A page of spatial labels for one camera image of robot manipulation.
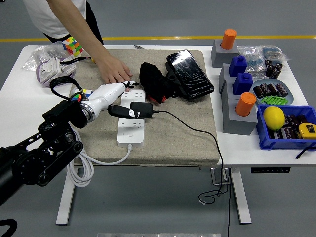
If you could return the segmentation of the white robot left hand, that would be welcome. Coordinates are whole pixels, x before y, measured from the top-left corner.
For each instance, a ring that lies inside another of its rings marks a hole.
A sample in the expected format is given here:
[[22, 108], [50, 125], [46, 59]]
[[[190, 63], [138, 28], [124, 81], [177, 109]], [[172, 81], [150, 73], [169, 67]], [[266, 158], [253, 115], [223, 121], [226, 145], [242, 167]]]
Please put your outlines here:
[[102, 110], [106, 110], [127, 88], [131, 88], [134, 85], [139, 85], [139, 83], [135, 81], [125, 81], [104, 84], [96, 89], [80, 104], [88, 123], [96, 120]]

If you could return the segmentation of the person's right hand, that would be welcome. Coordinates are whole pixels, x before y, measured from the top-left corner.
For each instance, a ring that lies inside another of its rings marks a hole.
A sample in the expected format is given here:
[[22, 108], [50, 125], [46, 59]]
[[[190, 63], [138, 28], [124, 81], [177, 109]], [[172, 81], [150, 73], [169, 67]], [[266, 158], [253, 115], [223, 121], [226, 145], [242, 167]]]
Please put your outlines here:
[[133, 76], [124, 62], [109, 53], [94, 59], [105, 84], [130, 81]]

